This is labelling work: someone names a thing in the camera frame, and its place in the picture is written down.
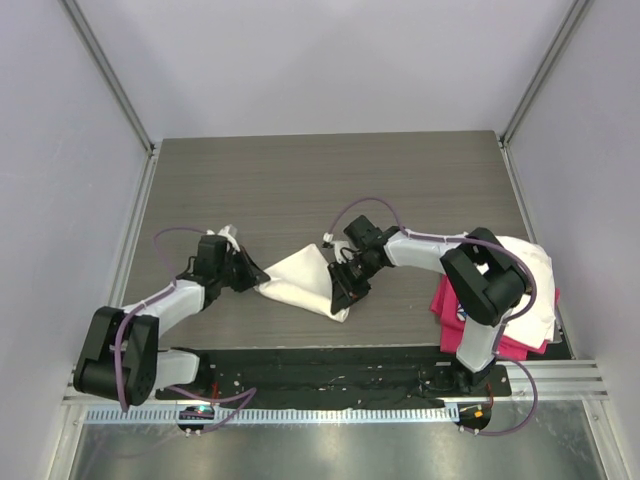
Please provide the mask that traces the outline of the white cloth napkin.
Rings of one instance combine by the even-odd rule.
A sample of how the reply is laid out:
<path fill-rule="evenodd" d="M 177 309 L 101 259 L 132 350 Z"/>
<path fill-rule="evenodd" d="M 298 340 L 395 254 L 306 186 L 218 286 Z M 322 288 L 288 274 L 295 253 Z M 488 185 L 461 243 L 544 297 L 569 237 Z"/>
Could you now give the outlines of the white cloth napkin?
<path fill-rule="evenodd" d="M 349 308 L 331 312 L 332 283 L 328 266 L 318 246 L 309 244 L 268 267 L 265 273 L 270 280 L 254 290 L 267 299 L 343 323 Z"/>

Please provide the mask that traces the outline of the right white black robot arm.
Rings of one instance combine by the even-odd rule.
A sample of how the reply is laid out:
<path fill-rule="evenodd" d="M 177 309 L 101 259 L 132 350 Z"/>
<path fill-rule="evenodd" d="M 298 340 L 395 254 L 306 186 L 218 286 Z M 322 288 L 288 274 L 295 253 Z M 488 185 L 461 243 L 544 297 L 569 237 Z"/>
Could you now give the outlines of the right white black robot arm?
<path fill-rule="evenodd" d="M 380 270 L 413 267 L 447 277 L 467 314 L 455 353 L 451 380 L 462 394 L 483 388 L 497 360 L 505 325 L 527 313 L 537 299 L 530 268 L 508 251 L 486 228 L 469 234 L 439 236 L 393 226 L 383 231 L 366 216 L 351 222 L 347 247 L 327 267 L 331 312 L 350 308 L 370 291 L 369 280 Z"/>

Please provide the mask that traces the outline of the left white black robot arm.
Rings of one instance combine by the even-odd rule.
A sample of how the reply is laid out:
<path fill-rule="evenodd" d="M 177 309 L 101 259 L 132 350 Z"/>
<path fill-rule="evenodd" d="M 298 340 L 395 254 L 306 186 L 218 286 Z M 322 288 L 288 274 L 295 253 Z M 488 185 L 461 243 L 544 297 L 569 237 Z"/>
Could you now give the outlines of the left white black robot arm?
<path fill-rule="evenodd" d="M 159 340 L 210 307 L 223 289 L 242 293 L 269 280 L 232 235 L 203 235 L 186 269 L 167 287 L 135 304 L 95 311 L 76 362 L 73 387 L 117 401 L 123 410 L 168 387 L 179 387 L 193 399 L 205 397 L 213 385 L 208 357 L 186 348 L 162 350 Z"/>

